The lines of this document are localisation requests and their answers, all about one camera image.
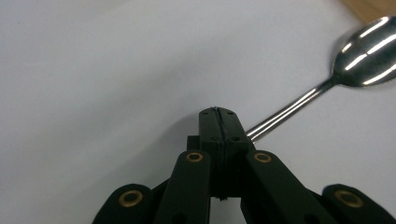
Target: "spoon handle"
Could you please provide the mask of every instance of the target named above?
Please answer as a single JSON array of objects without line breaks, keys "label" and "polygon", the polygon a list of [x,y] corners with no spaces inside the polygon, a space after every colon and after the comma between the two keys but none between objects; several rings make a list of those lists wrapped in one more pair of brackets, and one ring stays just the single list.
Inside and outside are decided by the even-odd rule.
[{"label": "spoon handle", "polygon": [[336,78],[330,77],[326,81],[317,85],[311,91],[306,92],[304,95],[300,96],[298,99],[293,101],[292,103],[286,105],[281,110],[276,112],[270,118],[262,121],[249,131],[247,131],[247,137],[254,143],[257,143],[261,140],[265,135],[283,123],[285,120],[293,116],[297,111],[302,109],[304,106],[311,103],[317,97],[319,97],[322,93],[336,85]]}]

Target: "spoon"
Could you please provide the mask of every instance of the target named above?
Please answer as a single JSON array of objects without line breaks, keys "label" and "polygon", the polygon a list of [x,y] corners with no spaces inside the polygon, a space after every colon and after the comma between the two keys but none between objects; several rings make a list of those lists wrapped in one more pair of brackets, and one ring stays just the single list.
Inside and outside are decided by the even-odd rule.
[{"label": "spoon", "polygon": [[332,76],[249,131],[253,143],[335,85],[367,87],[396,77],[396,17],[373,21],[352,35],[332,64]]}]

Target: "brass ring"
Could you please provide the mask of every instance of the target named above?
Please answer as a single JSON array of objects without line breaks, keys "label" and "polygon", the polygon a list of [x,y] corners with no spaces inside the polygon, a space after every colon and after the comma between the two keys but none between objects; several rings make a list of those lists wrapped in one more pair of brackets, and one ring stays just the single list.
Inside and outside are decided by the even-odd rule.
[{"label": "brass ring", "polygon": [[[134,194],[136,196],[135,199],[133,199],[131,201],[125,200],[125,198],[128,195],[132,195],[132,194]],[[126,191],[123,194],[121,194],[121,196],[119,198],[119,203],[123,207],[133,207],[133,206],[139,204],[140,202],[142,202],[142,200],[143,200],[142,192],[140,192],[139,190],[133,189],[133,190],[129,190],[129,191]]]},{"label": "brass ring", "polygon": [[[364,205],[363,200],[358,195],[347,190],[339,189],[334,193],[334,195],[338,201],[349,207],[360,208]],[[345,196],[353,198],[354,201],[347,200]]]},{"label": "brass ring", "polygon": [[187,160],[190,162],[198,162],[201,161],[203,158],[204,156],[198,152],[192,152],[187,155]]},{"label": "brass ring", "polygon": [[262,153],[262,152],[256,153],[254,155],[254,159],[256,159],[256,161],[260,161],[260,162],[270,162],[272,160],[270,155]]}]

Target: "metal spoon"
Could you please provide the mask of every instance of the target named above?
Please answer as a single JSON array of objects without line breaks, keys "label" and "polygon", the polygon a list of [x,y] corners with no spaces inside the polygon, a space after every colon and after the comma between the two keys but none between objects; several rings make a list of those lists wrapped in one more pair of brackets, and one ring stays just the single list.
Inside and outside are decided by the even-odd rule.
[{"label": "metal spoon", "polygon": [[396,77],[396,17],[373,21],[352,35],[335,57],[332,76],[247,131],[253,143],[311,103],[331,87],[341,84],[366,87]]}]

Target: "white tabletop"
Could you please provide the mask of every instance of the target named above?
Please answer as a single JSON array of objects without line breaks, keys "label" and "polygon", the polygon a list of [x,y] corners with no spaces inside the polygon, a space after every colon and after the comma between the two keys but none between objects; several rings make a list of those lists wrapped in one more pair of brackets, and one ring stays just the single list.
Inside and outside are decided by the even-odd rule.
[{"label": "white tabletop", "polygon": [[[1,2],[1,222],[92,223],[113,190],[170,176],[199,111],[251,128],[325,80],[359,25],[336,0]],[[396,216],[395,94],[335,87],[256,148]],[[212,200],[211,222],[244,223],[239,200]]]}]

